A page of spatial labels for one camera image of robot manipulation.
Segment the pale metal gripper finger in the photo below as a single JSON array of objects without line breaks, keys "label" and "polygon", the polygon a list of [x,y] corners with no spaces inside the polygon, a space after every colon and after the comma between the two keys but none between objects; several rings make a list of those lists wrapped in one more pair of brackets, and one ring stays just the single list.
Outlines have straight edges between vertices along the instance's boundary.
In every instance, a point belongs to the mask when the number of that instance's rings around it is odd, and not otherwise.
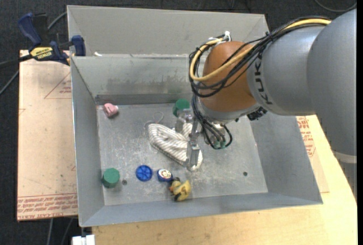
[{"label": "pale metal gripper finger", "polygon": [[198,145],[188,145],[185,165],[189,171],[194,171],[200,167],[199,155],[200,148]]},{"label": "pale metal gripper finger", "polygon": [[176,111],[175,131],[181,133],[183,126],[191,121],[190,109],[178,109]]}]

